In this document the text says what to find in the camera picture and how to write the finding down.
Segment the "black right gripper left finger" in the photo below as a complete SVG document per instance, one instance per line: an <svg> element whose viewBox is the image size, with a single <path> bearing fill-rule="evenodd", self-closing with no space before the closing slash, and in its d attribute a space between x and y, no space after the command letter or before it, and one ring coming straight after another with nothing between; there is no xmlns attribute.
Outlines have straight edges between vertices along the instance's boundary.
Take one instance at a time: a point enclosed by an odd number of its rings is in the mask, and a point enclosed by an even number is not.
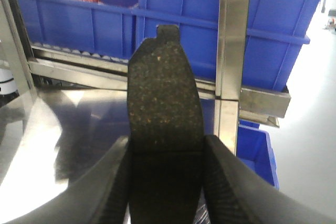
<svg viewBox="0 0 336 224"><path fill-rule="evenodd" d="M118 138L74 183L58 193L1 190L2 223L124 223L127 212L131 141Z"/></svg>

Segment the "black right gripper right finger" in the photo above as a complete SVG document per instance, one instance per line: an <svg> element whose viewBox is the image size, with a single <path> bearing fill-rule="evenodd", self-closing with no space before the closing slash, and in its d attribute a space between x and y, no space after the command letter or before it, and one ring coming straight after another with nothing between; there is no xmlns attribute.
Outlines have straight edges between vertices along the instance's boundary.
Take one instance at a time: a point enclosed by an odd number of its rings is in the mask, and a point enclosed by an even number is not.
<svg viewBox="0 0 336 224"><path fill-rule="evenodd" d="M215 135L204 137L204 193L211 223L335 223L265 182Z"/></svg>

